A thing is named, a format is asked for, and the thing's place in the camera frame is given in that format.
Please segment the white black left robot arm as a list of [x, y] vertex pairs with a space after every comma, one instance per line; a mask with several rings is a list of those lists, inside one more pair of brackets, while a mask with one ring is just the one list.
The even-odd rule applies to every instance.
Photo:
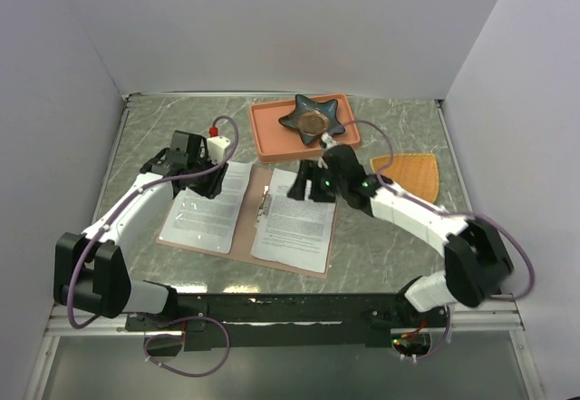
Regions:
[[53, 298], [95, 317], [144, 313], [157, 328], [179, 318], [175, 288], [133, 280], [125, 255], [153, 217], [178, 194], [191, 190], [207, 199], [221, 192], [226, 159], [235, 143], [210, 128], [209, 136], [176, 131], [168, 147], [146, 161], [127, 192], [79, 234], [66, 232], [55, 246]]

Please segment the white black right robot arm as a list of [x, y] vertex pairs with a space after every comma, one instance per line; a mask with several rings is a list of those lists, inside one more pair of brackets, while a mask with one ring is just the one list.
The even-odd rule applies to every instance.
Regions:
[[302, 160], [286, 195], [323, 203], [342, 198], [352, 209], [407, 231], [442, 256], [442, 270], [401, 290], [396, 315], [406, 326], [418, 325], [435, 307], [478, 307], [514, 268], [498, 229], [488, 221], [449, 213], [389, 178], [366, 172], [353, 148], [344, 144], [325, 149], [317, 161]]

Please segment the metal folder clip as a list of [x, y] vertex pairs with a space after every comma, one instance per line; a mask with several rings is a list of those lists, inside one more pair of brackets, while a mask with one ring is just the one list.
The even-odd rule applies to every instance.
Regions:
[[258, 203], [258, 208], [256, 211], [255, 228], [258, 229], [260, 220], [266, 217], [269, 210], [269, 205], [271, 203], [271, 195], [269, 194], [269, 186], [264, 187], [261, 200]]

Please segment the printed white paper sheet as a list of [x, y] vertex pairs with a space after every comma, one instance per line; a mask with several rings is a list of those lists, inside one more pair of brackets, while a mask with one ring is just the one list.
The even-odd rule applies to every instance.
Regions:
[[182, 191], [169, 209], [158, 243], [227, 254], [232, 247], [251, 169], [250, 163], [231, 162], [223, 179], [222, 191], [213, 200], [192, 190]]

